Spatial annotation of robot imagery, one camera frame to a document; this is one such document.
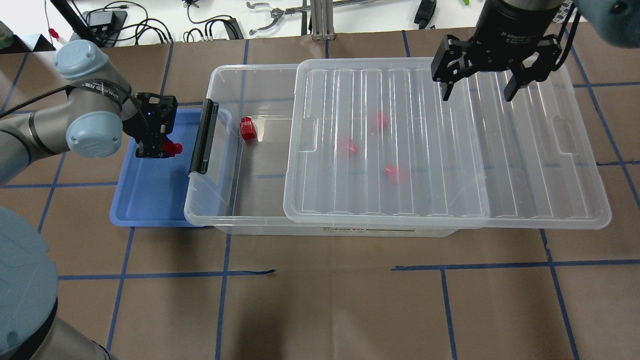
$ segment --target storage box lid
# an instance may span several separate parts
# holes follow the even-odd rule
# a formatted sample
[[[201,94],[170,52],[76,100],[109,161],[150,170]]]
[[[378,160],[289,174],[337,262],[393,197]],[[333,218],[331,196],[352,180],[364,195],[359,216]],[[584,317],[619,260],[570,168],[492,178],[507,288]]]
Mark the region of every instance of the storage box lid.
[[[284,212],[295,222],[596,229],[611,210],[564,68],[502,100],[478,73],[441,101],[432,58],[298,67]]]

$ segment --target wire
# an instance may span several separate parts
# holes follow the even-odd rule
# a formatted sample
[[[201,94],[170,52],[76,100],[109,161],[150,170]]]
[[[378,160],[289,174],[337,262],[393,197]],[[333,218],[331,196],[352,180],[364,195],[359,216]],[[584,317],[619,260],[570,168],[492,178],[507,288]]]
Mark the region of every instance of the wire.
[[[89,22],[87,21],[87,19],[85,19],[82,16],[82,12],[80,11],[80,9],[78,8],[78,5],[76,5],[76,0],[71,0],[71,3],[74,5],[74,8],[76,8],[76,11],[78,12],[78,15],[80,16],[80,19],[82,19],[82,22],[84,23],[84,25],[89,26]]]
[[[571,15],[573,15],[574,10],[575,10],[575,3],[571,3],[571,6],[569,6],[569,10],[566,13],[566,17],[562,21],[562,26],[560,27],[560,32],[558,33],[558,42],[562,40],[564,31],[566,30],[566,26],[569,24],[569,19],[571,18]]]
[[[202,31],[200,31],[200,29],[198,28],[193,28],[189,31],[185,31],[184,34],[182,34],[182,40],[184,42],[189,42],[189,36],[191,36],[191,38],[193,39],[193,42],[196,41],[196,38],[193,36],[193,34],[191,33],[192,31],[197,31],[200,34],[200,38],[204,38],[204,35],[202,34]]]
[[[171,36],[171,31],[169,31],[169,28],[167,27],[167,25],[165,23],[163,23],[162,21],[158,20],[158,19],[150,18],[149,17],[149,12],[147,11],[147,9],[144,6],[142,6],[142,5],[138,4],[138,3],[135,3],[134,1],[126,1],[126,0],[112,1],[112,2],[108,3],[107,5],[105,5],[104,7],[102,7],[102,9],[95,9],[95,10],[92,10],[92,11],[88,12],[87,13],[87,19],[89,19],[89,16],[93,12],[97,12],[97,11],[101,11],[101,10],[105,11],[108,8],[122,8],[122,6],[124,6],[124,5],[113,7],[113,5],[121,4],[121,3],[122,4],[131,4],[133,6],[137,6],[138,8],[141,8],[145,12],[145,18],[144,18],[144,20],[142,20],[141,22],[139,22],[137,24],[133,24],[133,25],[130,25],[130,26],[124,26],[124,27],[122,27],[122,28],[120,28],[118,30],[112,31],[111,33],[99,35],[98,37],[101,38],[101,40],[103,41],[103,43],[102,43],[103,45],[106,42],[114,42],[115,43],[115,42],[118,42],[118,41],[130,40],[130,39],[133,39],[133,38],[136,39],[136,43],[135,44],[138,45],[138,40],[141,38],[142,34],[144,32],[146,32],[146,31],[150,30],[150,29],[154,30],[157,33],[158,38],[160,39],[160,43],[163,44],[165,42],[173,42],[173,37]],[[166,34],[164,33],[164,31],[160,30],[159,28],[156,28],[156,27],[153,27],[153,26],[149,25],[148,24],[149,21],[156,21],[156,22],[159,22],[160,24],[162,24],[162,26],[164,26],[164,28],[166,30]],[[135,32],[135,34],[133,34],[133,36],[130,36],[130,37],[127,37],[127,38],[116,39],[116,40],[110,40],[109,39],[109,37],[117,34],[121,30],[124,30],[124,29],[127,29],[127,28],[132,28],[132,27],[136,28],[136,32]]]
[[[51,37],[51,32],[49,32],[51,25],[49,24],[49,14],[47,13],[47,1],[48,0],[44,0],[44,17],[47,18],[47,34],[49,34],[49,41],[51,42],[51,45],[53,45],[53,37]]]
[[[209,27],[209,35],[213,37],[213,24],[215,24],[216,22],[221,21],[224,25],[225,28],[228,28],[229,30],[231,30],[231,32],[234,34],[234,38],[239,39],[240,36],[238,36],[238,33],[236,31],[236,29],[234,29],[233,25],[231,25],[231,22],[229,22],[228,20],[224,20],[224,19],[213,19],[207,22],[207,24],[205,24],[205,33],[207,33],[207,26]]]
[[[169,28],[167,28],[165,23],[163,23],[162,21],[160,21],[158,19],[152,18],[152,17],[141,21],[141,23],[144,22],[146,24],[149,21],[157,21],[160,24],[162,24],[162,26],[164,26],[164,29],[166,30],[166,34],[169,36],[169,39],[171,40],[171,42],[173,42],[173,38],[171,37],[171,31],[169,31]]]
[[[103,36],[103,40],[108,40],[108,39],[109,39],[109,37],[111,37],[111,36],[113,36],[113,35],[117,34],[117,33],[118,33],[118,32],[120,32],[121,30],[129,29],[129,28],[133,28],[133,27],[135,27],[135,26],[146,26],[146,27],[148,27],[148,28],[153,28],[153,26],[151,26],[151,25],[140,24],[140,23],[138,23],[138,24],[133,24],[133,25],[127,25],[127,26],[123,26],[122,28],[120,28],[120,29],[118,29],[118,30],[114,30],[114,31],[112,31],[112,32],[110,32],[110,33],[108,33],[108,34],[104,35],[104,36]],[[122,38],[122,39],[117,39],[117,40],[109,40],[109,41],[117,42],[117,41],[130,40],[130,39],[135,38],[135,37],[136,37],[136,35],[133,35],[133,36],[128,37],[128,38]]]
[[[205,23],[205,22],[209,22],[209,21],[211,21],[211,20],[213,20],[213,19],[217,19],[218,17],[223,17],[223,16],[229,17],[229,19],[233,19],[233,16],[231,16],[231,15],[216,15],[216,16],[214,16],[214,17],[210,17],[210,18],[208,18],[207,20],[203,20],[203,21],[194,21],[194,20],[191,18],[191,15],[189,14],[189,9],[191,8],[191,5],[193,5],[193,4],[189,4],[189,5],[187,6],[187,18],[189,18],[189,21],[191,21],[191,23],[192,23],[192,24],[203,24],[203,23]]]
[[[138,32],[138,30],[137,30],[137,28],[136,28],[136,42],[135,42],[134,44],[135,44],[135,45],[139,45],[138,41],[139,41],[139,40],[140,40],[140,38],[142,37],[142,34],[146,33],[146,32],[147,32],[147,31],[149,31],[149,30],[153,30],[153,31],[155,31],[155,32],[156,32],[156,35],[157,35],[157,36],[158,36],[158,38],[160,39],[160,44],[164,44],[164,41],[166,40],[166,37],[163,39],[163,35],[164,35],[164,33],[163,33],[160,29],[155,28],[155,27],[153,27],[153,26],[149,26],[149,27],[147,27],[146,29],[144,29],[144,30],[142,30],[142,31],[140,31],[140,32]]]
[[[564,61],[569,56],[569,52],[571,51],[571,46],[573,45],[573,38],[575,38],[575,33],[578,31],[578,24],[580,23],[580,12],[575,12],[575,17],[573,18],[573,25],[571,26],[571,31],[566,38],[566,44],[564,45],[564,52],[562,53],[562,57],[554,67],[554,71],[560,69]]]
[[[50,92],[46,92],[46,93],[44,93],[42,95],[38,95],[38,96],[36,96],[36,97],[34,97],[32,99],[29,99],[29,100],[27,100],[25,102],[21,102],[20,104],[10,108],[9,110],[5,111],[2,114],[0,114],[0,119],[5,117],[5,116],[7,116],[7,115],[9,115],[9,114],[11,114],[11,113],[13,113],[14,111],[18,111],[18,110],[22,109],[23,107],[25,107],[27,105],[31,105],[36,101],[42,100],[45,97],[51,96],[53,94],[57,94],[57,93],[59,93],[61,91],[70,90],[70,89],[73,89],[73,88],[74,87],[71,86],[71,85],[65,85],[65,86],[63,86],[61,88],[57,88],[57,89],[51,90]]]

